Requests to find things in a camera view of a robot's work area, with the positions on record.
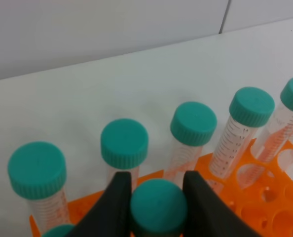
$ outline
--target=plastic tube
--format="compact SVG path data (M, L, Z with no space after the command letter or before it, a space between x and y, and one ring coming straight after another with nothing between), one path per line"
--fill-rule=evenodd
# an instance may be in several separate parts
M130 212L135 236L179 237L187 218L187 201L174 183L151 179L132 193Z
M9 160L8 175L13 190L27 199L41 234L70 223L65 159L57 147L46 142L20 147Z
M137 121L122 118L110 122L101 134L102 158L107 163L107 183L118 171L131 173L132 189L137 186L139 165L147 157L148 135Z
M273 98L256 87L238 90L230 104L230 118L212 155L209 170L215 176L226 179L232 173L257 129L264 126L275 108ZM216 193L223 186L211 184Z
M187 170L194 170L202 147L208 143L217 125L214 112L198 102L179 105L171 122L173 148L164 178L182 187Z
M281 104L251 147L252 156L264 163L274 159L293 132L293 78L281 92L280 99ZM239 174L241 188L252 185L264 170L263 166L252 165Z

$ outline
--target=white countertop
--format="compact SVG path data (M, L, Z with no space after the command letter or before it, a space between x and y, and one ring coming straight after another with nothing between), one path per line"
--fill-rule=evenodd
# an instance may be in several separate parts
M133 118L147 128L144 175L164 168L170 120L181 102L203 102L218 117L206 154L217 144L236 90L260 87L277 105L291 77L293 19L0 80L0 237L30 235L29 211L6 171L24 143L45 140L63 151L72 200L105 186L99 137L109 121Z

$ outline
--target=white table surface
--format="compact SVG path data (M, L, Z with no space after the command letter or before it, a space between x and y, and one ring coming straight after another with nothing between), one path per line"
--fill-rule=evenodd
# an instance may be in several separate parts
M11 189L6 166L24 143L45 140L65 154L68 199L105 186L103 127L116 118L147 128L149 156L141 175L164 168L169 124L187 100L210 106L216 146L239 88L257 86L279 103L293 77L293 19L152 50L0 80L0 237L30 236L25 202Z

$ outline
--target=white wall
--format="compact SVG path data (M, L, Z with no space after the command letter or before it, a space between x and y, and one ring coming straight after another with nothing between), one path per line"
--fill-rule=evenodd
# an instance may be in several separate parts
M223 32L293 18L293 0L231 0Z
M0 0L0 79L217 34L227 0Z

